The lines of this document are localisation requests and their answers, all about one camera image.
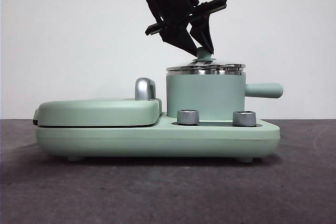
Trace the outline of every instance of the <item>metal handle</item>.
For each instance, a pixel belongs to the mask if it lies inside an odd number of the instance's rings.
[[[149,78],[139,78],[135,83],[135,100],[149,101],[155,98],[155,82]]]

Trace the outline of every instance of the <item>small pot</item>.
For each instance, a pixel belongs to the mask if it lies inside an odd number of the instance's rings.
[[[179,110],[198,110],[200,120],[232,120],[233,112],[245,110],[245,97],[282,96],[280,84],[246,84],[244,68],[244,64],[200,57],[191,64],[167,68],[167,115],[176,118]]]

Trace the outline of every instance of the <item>appliance base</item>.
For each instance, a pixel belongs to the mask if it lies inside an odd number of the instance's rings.
[[[233,157],[248,163],[271,155],[280,141],[278,126],[261,120],[257,124],[236,127],[232,121],[221,121],[182,126],[163,113],[149,127],[39,126],[36,139],[47,153],[72,162],[85,157]]]

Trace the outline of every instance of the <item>silver knob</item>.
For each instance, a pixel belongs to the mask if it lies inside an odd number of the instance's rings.
[[[256,113],[253,111],[233,112],[232,124],[240,127],[257,126]]]
[[[177,123],[181,125],[198,125],[200,117],[198,110],[179,110],[177,112]]]
[[[139,78],[135,83],[135,100],[149,101],[155,98],[155,82],[149,78]]]

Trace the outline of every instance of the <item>gray carpet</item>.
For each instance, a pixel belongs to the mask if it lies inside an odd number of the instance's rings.
[[[336,120],[270,121],[275,155],[89,158],[44,153],[28,120],[1,121],[1,224],[336,223]]]

